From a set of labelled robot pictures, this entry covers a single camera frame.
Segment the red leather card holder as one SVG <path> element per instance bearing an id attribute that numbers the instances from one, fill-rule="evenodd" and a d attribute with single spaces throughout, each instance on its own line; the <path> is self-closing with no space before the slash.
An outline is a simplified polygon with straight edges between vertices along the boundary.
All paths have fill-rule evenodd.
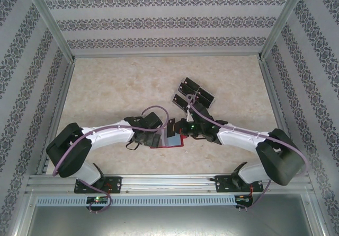
<path id="1" fill-rule="evenodd" d="M 157 145 L 152 146 L 151 148 L 175 148 L 175 147 L 183 147 L 183 136 L 175 133 L 174 137 L 167 138 L 166 137 L 166 127 L 163 128 L 159 133 L 159 141 Z"/>

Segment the grey metal sheet panel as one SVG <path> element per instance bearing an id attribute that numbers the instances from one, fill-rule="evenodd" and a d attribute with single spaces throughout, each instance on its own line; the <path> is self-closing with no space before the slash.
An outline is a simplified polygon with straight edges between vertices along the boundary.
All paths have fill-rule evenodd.
<path id="1" fill-rule="evenodd" d="M 300 210 L 231 207 L 38 207 L 28 236 L 315 236 Z"/>

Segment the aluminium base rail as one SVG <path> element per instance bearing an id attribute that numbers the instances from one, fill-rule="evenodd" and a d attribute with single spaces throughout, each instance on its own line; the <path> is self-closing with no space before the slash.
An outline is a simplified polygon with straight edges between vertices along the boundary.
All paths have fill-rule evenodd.
<path id="1" fill-rule="evenodd" d="M 121 195 L 216 195 L 221 183 L 214 174 L 141 174 L 121 175 L 117 183 Z M 71 195 L 75 178 L 60 178 L 51 175 L 29 176 L 25 194 Z M 313 192 L 308 176 L 294 178 L 287 186 L 271 183 L 268 194 L 299 194 Z"/>

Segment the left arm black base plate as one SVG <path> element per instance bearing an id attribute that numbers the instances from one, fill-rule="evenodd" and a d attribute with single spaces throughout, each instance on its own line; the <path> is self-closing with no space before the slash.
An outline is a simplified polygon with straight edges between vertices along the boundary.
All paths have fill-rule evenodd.
<path id="1" fill-rule="evenodd" d="M 78 179 L 75 181 L 74 193 L 76 194 L 94 194 L 100 193 L 99 190 L 108 194 L 119 194 L 121 191 L 122 178 L 103 176 L 97 182 L 89 187 Z"/>

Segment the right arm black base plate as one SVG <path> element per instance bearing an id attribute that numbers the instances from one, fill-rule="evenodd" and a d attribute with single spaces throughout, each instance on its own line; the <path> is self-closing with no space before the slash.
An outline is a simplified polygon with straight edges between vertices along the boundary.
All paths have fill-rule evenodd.
<path id="1" fill-rule="evenodd" d="M 261 193 L 264 190 L 259 181 L 246 183 L 239 176 L 218 175 L 210 180 L 215 182 L 218 193 Z"/>

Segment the aluminium table side rail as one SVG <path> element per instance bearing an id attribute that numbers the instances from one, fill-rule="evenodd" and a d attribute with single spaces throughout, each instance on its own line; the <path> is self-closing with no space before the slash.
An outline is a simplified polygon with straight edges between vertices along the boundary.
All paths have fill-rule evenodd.
<path id="1" fill-rule="evenodd" d="M 44 144 L 42 146 L 38 164 L 34 172 L 35 175 L 40 175 L 44 173 L 45 162 L 48 159 L 47 154 L 46 154 L 46 148 L 57 134 L 57 130 L 60 124 L 61 114 L 62 114 L 63 107 L 66 101 L 67 92 L 68 92 L 70 82 L 72 79 L 72 75 L 74 72 L 75 64 L 76 64 L 76 58 L 74 58 L 73 61 L 69 63 L 69 66 L 67 67 L 67 70 L 65 71 L 62 82 L 59 86 L 60 89 L 58 91 L 55 106 L 53 107 L 51 121 L 50 121 L 50 125 L 47 131 L 48 135 L 46 139 L 44 140 Z"/>
<path id="2" fill-rule="evenodd" d="M 269 96 L 270 99 L 270 103 L 272 106 L 272 110 L 273 110 L 273 114 L 275 117 L 275 121 L 276 124 L 278 126 L 279 129 L 283 130 L 288 137 L 290 137 L 289 135 L 289 131 L 288 131 L 288 126 L 284 120 L 284 116 L 283 116 L 283 111 L 280 107 L 280 103 L 279 103 L 279 97 L 276 93 L 276 90 L 274 88 L 273 85 L 273 81 L 271 79 L 271 75 L 269 73 L 269 70 L 267 68 L 267 64 L 264 60 L 262 60 L 259 56 L 257 57 L 258 59 L 258 64 L 263 76 L 263 80 L 264 80 L 264 84 L 267 90 L 267 94 Z M 298 173 L 294 176 L 294 178 L 299 178 L 299 177 L 304 177 L 308 175 L 308 171 L 309 171 L 309 162 L 308 159 L 305 157 L 305 155 L 302 153 L 302 151 L 298 150 L 297 147 L 293 147 L 292 148 L 292 152 L 297 155 L 300 159 L 303 160 L 304 164 L 301 167 L 301 169 L 298 171 Z"/>

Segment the aluminium frame post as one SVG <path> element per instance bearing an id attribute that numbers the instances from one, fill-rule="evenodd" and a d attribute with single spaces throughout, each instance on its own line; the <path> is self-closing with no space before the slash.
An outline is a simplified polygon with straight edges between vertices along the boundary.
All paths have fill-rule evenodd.
<path id="1" fill-rule="evenodd" d="M 286 1 L 279 17 L 277 18 L 270 34 L 268 35 L 268 37 L 266 39 L 266 42 L 265 42 L 261 52 L 258 55 L 258 59 L 260 61 L 263 61 L 268 56 L 271 48 L 273 47 L 274 43 L 278 39 L 281 30 L 283 29 L 286 22 L 288 21 L 291 13 L 293 11 L 293 8 L 295 7 L 297 2 L 298 2 L 298 0 L 287 0 Z"/>
<path id="2" fill-rule="evenodd" d="M 43 18 L 46 26 L 50 30 L 51 34 L 55 38 L 59 48 L 63 52 L 64 56 L 69 60 L 69 61 L 74 61 L 75 56 L 73 55 L 70 46 L 68 45 L 66 39 L 64 38 L 57 21 L 53 17 L 52 13 L 50 12 L 50 9 L 45 2 L 45 0 L 32 0 L 33 3 L 35 4 L 37 10 L 39 11 L 41 17 Z"/>

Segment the aluminium lower frame bar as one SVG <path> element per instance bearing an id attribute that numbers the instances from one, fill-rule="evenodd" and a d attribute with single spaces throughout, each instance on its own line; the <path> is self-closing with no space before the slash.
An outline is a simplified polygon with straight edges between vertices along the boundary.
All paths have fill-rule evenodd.
<path id="1" fill-rule="evenodd" d="M 307 196 L 307 206 L 309 208 L 307 214 L 313 236 L 331 236 L 331 232 L 328 229 L 328 223 L 320 208 L 320 202 L 313 186 L 312 189 L 308 191 Z"/>
<path id="2" fill-rule="evenodd" d="M 27 236 L 33 219 L 37 198 L 33 193 L 25 193 L 20 202 L 18 211 L 14 215 L 7 236 Z"/>

